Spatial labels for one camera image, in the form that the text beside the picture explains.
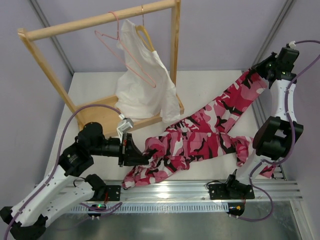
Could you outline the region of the pink camouflage trousers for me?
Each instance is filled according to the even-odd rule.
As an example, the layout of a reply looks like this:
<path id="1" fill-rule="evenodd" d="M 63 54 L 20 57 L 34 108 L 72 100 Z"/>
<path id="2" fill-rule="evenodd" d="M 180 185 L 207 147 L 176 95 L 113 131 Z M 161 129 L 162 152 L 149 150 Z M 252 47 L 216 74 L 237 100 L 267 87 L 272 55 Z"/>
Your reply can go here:
<path id="1" fill-rule="evenodd" d="M 241 167 L 253 153 L 253 138 L 229 135 L 243 113 L 267 88 L 254 69 L 243 73 L 221 95 L 207 105 L 168 126 L 145 141 L 146 165 L 137 165 L 126 174 L 122 188 L 127 190 L 162 182 L 188 170 L 192 162 L 235 154 Z"/>

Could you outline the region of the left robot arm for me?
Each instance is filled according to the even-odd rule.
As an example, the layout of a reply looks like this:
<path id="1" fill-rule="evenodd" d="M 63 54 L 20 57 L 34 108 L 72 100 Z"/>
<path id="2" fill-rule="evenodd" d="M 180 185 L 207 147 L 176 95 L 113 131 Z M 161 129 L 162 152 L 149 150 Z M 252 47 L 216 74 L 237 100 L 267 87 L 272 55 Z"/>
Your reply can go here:
<path id="1" fill-rule="evenodd" d="M 5 206 L 0 217 L 8 225 L 6 235 L 16 240 L 37 240 L 46 229 L 72 207 L 86 201 L 101 201 L 112 195 L 109 185 L 96 174 L 90 174 L 74 189 L 58 194 L 94 164 L 94 156 L 116 157 L 119 166 L 148 164 L 148 158 L 134 144 L 132 134 L 106 138 L 98 122 L 86 124 L 75 142 L 62 151 L 57 165 L 15 206 Z"/>

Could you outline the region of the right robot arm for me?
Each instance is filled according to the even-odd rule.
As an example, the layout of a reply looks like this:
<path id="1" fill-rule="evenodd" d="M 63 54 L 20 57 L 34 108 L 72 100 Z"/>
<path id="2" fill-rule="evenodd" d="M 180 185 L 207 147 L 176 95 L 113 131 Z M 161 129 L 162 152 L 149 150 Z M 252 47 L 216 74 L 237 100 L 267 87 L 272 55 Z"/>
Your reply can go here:
<path id="1" fill-rule="evenodd" d="M 254 136 L 253 153 L 242 167 L 229 175 L 223 186 L 224 193 L 220 194 L 222 199 L 253 199 L 253 180 L 264 168 L 286 160 L 302 135 L 304 127 L 297 122 L 293 103 L 297 76 L 292 70 L 299 54 L 287 45 L 253 66 L 251 73 L 268 81 L 271 115 Z"/>

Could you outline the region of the wooden hanger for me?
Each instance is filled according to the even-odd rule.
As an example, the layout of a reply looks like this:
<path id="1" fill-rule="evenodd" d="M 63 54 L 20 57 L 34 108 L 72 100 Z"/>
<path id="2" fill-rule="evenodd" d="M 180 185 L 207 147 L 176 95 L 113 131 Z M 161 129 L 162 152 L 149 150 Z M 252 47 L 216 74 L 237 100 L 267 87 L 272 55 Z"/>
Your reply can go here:
<path id="1" fill-rule="evenodd" d="M 153 46 L 151 37 L 150 37 L 147 29 L 145 28 L 144 7 L 143 7 L 143 5 L 141 5 L 141 13 L 142 13 L 142 25 L 136 25 L 136 26 L 135 26 L 136 34 L 138 35 L 138 37 L 140 38 L 140 40 L 142 41 L 142 43 L 144 44 L 144 46 L 145 46 L 150 52 L 154 52 L 154 51 L 155 51 L 155 48 L 154 48 L 154 46 Z"/>

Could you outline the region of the white t-shirt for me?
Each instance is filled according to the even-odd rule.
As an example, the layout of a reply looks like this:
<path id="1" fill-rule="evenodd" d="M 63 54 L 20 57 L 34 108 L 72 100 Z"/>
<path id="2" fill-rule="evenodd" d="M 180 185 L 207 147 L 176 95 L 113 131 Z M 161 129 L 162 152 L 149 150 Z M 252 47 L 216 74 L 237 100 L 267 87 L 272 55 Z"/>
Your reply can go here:
<path id="1" fill-rule="evenodd" d="M 180 118 L 180 105 L 176 86 L 172 82 L 167 68 L 157 51 L 150 52 L 138 37 L 135 24 L 126 19 L 120 30 L 120 38 L 127 49 L 142 65 L 144 71 L 156 82 L 152 88 L 142 79 L 127 70 L 116 84 L 115 94 L 118 98 L 116 107 L 126 117 L 134 120 L 148 119 L 160 115 L 165 123 Z M 140 68 L 125 53 L 125 62 L 142 75 Z"/>

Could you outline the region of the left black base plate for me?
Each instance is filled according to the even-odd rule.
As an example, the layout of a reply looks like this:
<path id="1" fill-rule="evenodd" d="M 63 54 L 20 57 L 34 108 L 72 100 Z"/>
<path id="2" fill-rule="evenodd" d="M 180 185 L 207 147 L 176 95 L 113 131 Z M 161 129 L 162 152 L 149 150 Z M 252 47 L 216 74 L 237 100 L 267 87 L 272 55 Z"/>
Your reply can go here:
<path id="1" fill-rule="evenodd" d="M 121 196 L 120 185 L 107 185 L 105 188 L 104 202 L 116 202 L 120 200 Z"/>

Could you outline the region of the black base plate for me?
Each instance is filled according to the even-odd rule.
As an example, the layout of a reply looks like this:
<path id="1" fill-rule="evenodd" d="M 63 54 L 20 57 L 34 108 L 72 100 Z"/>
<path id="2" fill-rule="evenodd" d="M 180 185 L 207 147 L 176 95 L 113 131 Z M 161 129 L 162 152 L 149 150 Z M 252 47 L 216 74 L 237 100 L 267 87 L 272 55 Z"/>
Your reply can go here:
<path id="1" fill-rule="evenodd" d="M 105 188 L 104 202 L 116 202 L 120 200 L 121 196 L 120 185 L 107 185 Z"/>
<path id="2" fill-rule="evenodd" d="M 250 185 L 227 185 L 226 183 L 210 184 L 208 186 L 211 200 L 252 200 L 255 198 Z"/>

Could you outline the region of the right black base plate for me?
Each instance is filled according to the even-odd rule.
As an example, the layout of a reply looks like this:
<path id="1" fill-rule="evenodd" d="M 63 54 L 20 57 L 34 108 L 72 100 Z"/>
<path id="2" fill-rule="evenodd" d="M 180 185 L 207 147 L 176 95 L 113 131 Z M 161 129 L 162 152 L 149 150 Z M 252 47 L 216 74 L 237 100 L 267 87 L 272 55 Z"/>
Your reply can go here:
<path id="1" fill-rule="evenodd" d="M 250 185 L 227 185 L 226 183 L 210 184 L 208 186 L 211 200 L 252 200 L 255 198 Z"/>

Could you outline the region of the aluminium mounting rail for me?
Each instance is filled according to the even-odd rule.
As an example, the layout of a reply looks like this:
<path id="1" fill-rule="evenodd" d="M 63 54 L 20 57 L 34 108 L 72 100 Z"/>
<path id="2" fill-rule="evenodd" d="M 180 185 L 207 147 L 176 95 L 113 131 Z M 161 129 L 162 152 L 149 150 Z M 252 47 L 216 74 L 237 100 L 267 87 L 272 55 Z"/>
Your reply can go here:
<path id="1" fill-rule="evenodd" d="M 222 203 L 222 202 L 268 202 L 266 191 L 274 202 L 301 201 L 302 192 L 298 183 L 283 179 L 258 179 L 253 182 L 254 199 L 210 199 L 207 180 L 168 180 L 142 187 L 121 189 L 119 200 L 107 201 L 108 204 L 164 204 L 164 203 Z"/>

